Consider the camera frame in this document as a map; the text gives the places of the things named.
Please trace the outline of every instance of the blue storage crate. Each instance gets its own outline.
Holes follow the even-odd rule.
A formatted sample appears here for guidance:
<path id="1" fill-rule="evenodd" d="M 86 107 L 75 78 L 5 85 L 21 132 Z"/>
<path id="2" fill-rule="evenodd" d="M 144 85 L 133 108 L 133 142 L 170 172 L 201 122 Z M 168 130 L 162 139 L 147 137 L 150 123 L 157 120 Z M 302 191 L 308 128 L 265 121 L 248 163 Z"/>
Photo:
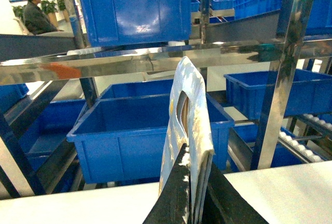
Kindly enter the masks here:
<path id="1" fill-rule="evenodd" d="M 255 16 L 271 10 L 271 0 L 235 0 L 235 19 Z"/>
<path id="2" fill-rule="evenodd" d="M 223 22 L 231 22 L 234 20 L 235 20 L 235 17 L 222 17 Z"/>
<path id="3" fill-rule="evenodd" d="M 226 167 L 229 128 L 234 121 L 207 95 L 216 155 Z M 74 142 L 87 183 L 160 176 L 169 122 L 170 95 L 98 101 L 67 135 Z"/>
<path id="4" fill-rule="evenodd" d="M 222 23 L 222 21 L 218 17 L 211 17 L 210 24 L 214 24 L 214 23 Z"/>
<path id="5" fill-rule="evenodd" d="M 318 117 L 319 117 L 319 119 L 324 120 L 326 123 L 332 124 L 332 114 L 322 114 Z"/>
<path id="6" fill-rule="evenodd" d="M 281 8 L 282 0 L 271 0 L 271 10 Z M 332 33 L 332 0 L 314 0 L 307 26 L 307 35 Z"/>
<path id="7" fill-rule="evenodd" d="M 191 12 L 199 11 L 199 1 L 198 0 L 191 0 Z"/>
<path id="8" fill-rule="evenodd" d="M 93 47 L 188 40 L 191 0 L 80 0 Z"/>
<path id="9" fill-rule="evenodd" d="M 234 0 L 210 0 L 210 7 L 213 10 L 232 9 Z"/>
<path id="10" fill-rule="evenodd" d="M 268 71 L 225 75 L 227 101 L 248 119 L 259 119 Z M 332 76 L 296 70 L 285 116 L 332 111 Z"/>
<path id="11" fill-rule="evenodd" d="M 0 86 L 0 110 L 8 111 L 20 99 L 24 98 L 29 89 L 25 84 Z"/>
<path id="12" fill-rule="evenodd" d="M 173 80 L 153 80 L 110 85 L 98 99 L 115 99 L 171 93 Z"/>
<path id="13" fill-rule="evenodd" d="M 249 148 L 254 151 L 258 126 L 255 124 L 249 125 L 240 125 L 238 127 L 233 128 L 238 137 L 246 143 Z M 292 133 L 288 130 L 281 128 L 282 132 L 285 132 L 287 135 L 294 137 Z M 229 161 L 231 164 L 232 171 L 238 172 L 238 168 L 235 165 L 234 161 L 229 157 Z M 288 165 L 295 165 L 301 164 L 302 162 L 296 158 L 290 151 L 288 151 L 285 147 L 281 144 L 277 144 L 274 152 L 274 156 L 272 159 L 271 167 L 281 167 L 281 166 L 288 166 Z"/>
<path id="14" fill-rule="evenodd" d="M 37 170 L 73 128 L 85 100 L 51 102 L 19 139 L 19 144 Z"/>

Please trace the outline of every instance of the man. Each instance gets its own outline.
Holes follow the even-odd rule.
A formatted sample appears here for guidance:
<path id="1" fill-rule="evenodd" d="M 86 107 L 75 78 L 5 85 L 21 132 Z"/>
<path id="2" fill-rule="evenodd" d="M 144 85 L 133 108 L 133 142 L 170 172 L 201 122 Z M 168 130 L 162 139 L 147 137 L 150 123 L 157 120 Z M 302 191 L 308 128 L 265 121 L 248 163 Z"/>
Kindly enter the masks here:
<path id="1" fill-rule="evenodd" d="M 27 0 L 27 5 L 23 13 L 24 25 L 34 35 L 60 31 L 51 24 L 46 15 L 37 6 L 41 2 L 42 0 Z"/>

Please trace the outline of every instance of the white roller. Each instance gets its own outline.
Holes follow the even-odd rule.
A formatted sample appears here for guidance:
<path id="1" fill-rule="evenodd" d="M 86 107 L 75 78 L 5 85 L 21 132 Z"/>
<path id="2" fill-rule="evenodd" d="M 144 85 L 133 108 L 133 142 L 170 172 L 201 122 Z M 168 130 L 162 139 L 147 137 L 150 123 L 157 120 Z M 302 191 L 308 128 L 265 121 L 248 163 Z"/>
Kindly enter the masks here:
<path id="1" fill-rule="evenodd" d="M 295 146 L 295 149 L 301 152 L 301 151 L 305 151 L 306 147 L 304 145 L 297 145 L 297 146 Z"/>
<path id="2" fill-rule="evenodd" d="M 311 150 L 303 150 L 301 151 L 301 154 L 308 158 L 313 155 L 313 152 Z"/>
<path id="3" fill-rule="evenodd" d="M 292 146 L 297 146 L 299 144 L 299 142 L 297 142 L 296 140 L 293 140 L 293 141 L 290 142 L 290 144 Z"/>
<path id="4" fill-rule="evenodd" d="M 285 132 L 280 132 L 280 133 L 279 133 L 279 137 L 282 138 L 282 139 L 284 139 L 286 136 L 287 136 L 287 135 L 286 135 Z"/>
<path id="5" fill-rule="evenodd" d="M 290 143 L 293 141 L 292 137 L 291 136 L 286 136 L 285 139 L 284 139 L 287 143 Z"/>
<path id="6" fill-rule="evenodd" d="M 310 157 L 309 157 L 309 160 L 310 160 L 311 162 L 314 162 L 314 163 L 322 162 L 322 161 L 323 161 L 323 160 L 322 160 L 319 156 L 317 156 L 317 155 L 310 156 Z"/>

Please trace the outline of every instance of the shelf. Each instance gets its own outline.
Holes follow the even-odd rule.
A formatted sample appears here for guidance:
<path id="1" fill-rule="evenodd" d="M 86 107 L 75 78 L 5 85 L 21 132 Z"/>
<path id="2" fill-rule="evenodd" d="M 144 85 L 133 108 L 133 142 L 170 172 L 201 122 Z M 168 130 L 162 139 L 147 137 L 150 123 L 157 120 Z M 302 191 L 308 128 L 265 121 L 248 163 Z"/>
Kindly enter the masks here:
<path id="1" fill-rule="evenodd" d="M 67 80 L 45 82 L 33 94 L 26 96 L 6 112 L 5 119 L 17 139 L 24 134 L 66 83 Z"/>
<path id="2" fill-rule="evenodd" d="M 228 10 L 213 10 L 210 9 L 210 15 L 214 17 L 233 17 L 235 15 L 234 9 L 228 9 Z"/>
<path id="3" fill-rule="evenodd" d="M 73 37 L 0 34 L 0 62 L 62 54 L 74 49 L 76 46 Z"/>
<path id="4" fill-rule="evenodd" d="M 326 46 L 332 46 L 332 39 L 303 42 L 301 59 L 332 56 L 332 50 Z M 282 48 L 283 43 L 277 39 L 247 40 L 9 60 L 0 64 L 0 85 L 169 71 L 176 69 L 183 56 L 190 57 L 197 68 L 269 62 L 279 60 Z"/>

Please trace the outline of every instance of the white table surface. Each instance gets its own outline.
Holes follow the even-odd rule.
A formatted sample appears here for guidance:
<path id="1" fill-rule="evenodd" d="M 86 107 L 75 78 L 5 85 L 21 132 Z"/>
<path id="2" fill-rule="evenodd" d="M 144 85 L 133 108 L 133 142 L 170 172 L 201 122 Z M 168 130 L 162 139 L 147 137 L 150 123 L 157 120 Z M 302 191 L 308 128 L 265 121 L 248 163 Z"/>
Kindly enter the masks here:
<path id="1" fill-rule="evenodd" d="M 227 174 L 269 223 L 332 223 L 332 161 Z M 1 223 L 142 223 L 158 183 L 0 201 Z"/>

